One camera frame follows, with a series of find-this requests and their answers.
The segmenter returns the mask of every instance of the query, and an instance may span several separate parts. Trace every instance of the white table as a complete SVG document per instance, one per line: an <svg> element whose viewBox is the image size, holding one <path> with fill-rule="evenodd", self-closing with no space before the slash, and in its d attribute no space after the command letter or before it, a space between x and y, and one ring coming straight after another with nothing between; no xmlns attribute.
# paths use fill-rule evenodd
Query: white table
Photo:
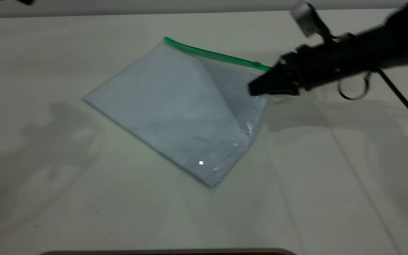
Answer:
<svg viewBox="0 0 408 255"><path fill-rule="evenodd" d="M319 13L342 34L390 11ZM271 97L249 151L209 189L81 100L165 35L265 64L319 42L287 12L0 19L0 254L408 254L408 112L377 75L357 102L334 84ZM408 97L408 67L387 74Z"/></svg>

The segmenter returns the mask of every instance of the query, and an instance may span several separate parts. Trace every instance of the transparent plastic bag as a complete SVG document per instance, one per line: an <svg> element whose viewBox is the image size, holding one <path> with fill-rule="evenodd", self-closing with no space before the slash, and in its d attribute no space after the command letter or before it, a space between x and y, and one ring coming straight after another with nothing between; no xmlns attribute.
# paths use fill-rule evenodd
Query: transparent plastic bag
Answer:
<svg viewBox="0 0 408 255"><path fill-rule="evenodd" d="M258 76L161 43L84 100L214 186L256 132L266 97L251 97L247 84Z"/></svg>

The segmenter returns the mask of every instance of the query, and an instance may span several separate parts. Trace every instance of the white wall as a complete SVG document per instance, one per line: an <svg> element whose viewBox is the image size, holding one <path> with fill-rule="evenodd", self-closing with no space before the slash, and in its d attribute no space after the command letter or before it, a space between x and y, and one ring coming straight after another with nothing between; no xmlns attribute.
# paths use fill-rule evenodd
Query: white wall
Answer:
<svg viewBox="0 0 408 255"><path fill-rule="evenodd" d="M318 9L395 8L406 0L308 0ZM0 17L288 10L296 0L0 0Z"/></svg>

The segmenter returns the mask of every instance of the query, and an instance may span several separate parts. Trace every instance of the green zipper seal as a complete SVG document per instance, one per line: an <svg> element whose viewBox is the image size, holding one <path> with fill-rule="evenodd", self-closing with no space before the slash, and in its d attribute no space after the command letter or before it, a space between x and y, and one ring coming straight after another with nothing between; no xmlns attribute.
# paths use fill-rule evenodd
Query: green zipper seal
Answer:
<svg viewBox="0 0 408 255"><path fill-rule="evenodd" d="M203 50L203 49L199 49L196 47L191 47L188 45L184 45L181 44L180 42L176 42L175 40L169 38L169 37L164 37L163 40L165 42L167 42L168 45L171 45L172 47L176 48L177 50L180 50L186 54L190 54L190 55L196 55L196 56L200 56L200 57L204 57L204 58L210 58L213 60L217 60L217 61L222 61L225 63L231 63L231 64L236 64L236 65L242 65L242 66L246 66L249 68L254 68L254 69L258 69L261 71L270 71L270 69L272 69L270 66L267 65L263 65L259 62L254 62L254 61L250 61L250 60L245 60L243 58L236 58L233 56L228 56L228 55L224 55L221 53L217 53L217 52L212 52L212 51L208 51L208 50Z"/></svg>

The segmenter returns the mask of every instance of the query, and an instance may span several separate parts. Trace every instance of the plastic bag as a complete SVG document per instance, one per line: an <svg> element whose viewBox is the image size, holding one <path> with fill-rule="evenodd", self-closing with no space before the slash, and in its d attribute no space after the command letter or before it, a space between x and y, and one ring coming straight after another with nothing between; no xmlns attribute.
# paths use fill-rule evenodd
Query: plastic bag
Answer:
<svg viewBox="0 0 408 255"><path fill-rule="evenodd" d="M256 132L266 97L249 68L161 43L84 100L205 184L214 186Z"/></svg>

